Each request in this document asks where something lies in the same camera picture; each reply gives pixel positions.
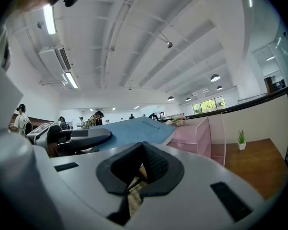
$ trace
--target air conditioner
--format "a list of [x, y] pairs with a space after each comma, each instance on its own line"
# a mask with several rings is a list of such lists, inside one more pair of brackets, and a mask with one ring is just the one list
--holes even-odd
[[62, 73], [71, 69], [63, 46], [44, 47], [39, 56], [49, 73], [57, 80], [61, 80]]

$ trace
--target brown wooden tabletop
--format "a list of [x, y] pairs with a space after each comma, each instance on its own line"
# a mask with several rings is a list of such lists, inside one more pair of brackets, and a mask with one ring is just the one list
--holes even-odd
[[280, 192], [288, 181], [288, 169], [270, 139], [238, 144], [226, 144], [225, 167], [251, 184], [264, 199]]

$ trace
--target window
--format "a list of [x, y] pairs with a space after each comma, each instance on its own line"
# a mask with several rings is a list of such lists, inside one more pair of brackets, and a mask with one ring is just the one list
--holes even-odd
[[226, 105], [223, 96], [193, 105], [193, 111], [195, 115], [201, 113], [209, 113], [224, 108], [226, 108]]

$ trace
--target blue panel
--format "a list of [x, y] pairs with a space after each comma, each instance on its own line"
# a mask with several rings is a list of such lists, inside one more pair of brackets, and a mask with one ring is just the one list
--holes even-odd
[[113, 134], [110, 140], [98, 145], [99, 150], [107, 150], [128, 143], [143, 141], [162, 144], [176, 129], [148, 117], [139, 117], [90, 128], [105, 128]]

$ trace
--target pink flower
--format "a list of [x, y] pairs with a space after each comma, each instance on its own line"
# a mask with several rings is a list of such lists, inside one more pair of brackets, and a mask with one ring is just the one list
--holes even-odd
[[181, 119], [181, 120], [186, 120], [186, 117], [184, 115], [182, 115], [182, 114], [180, 114], [178, 118]]

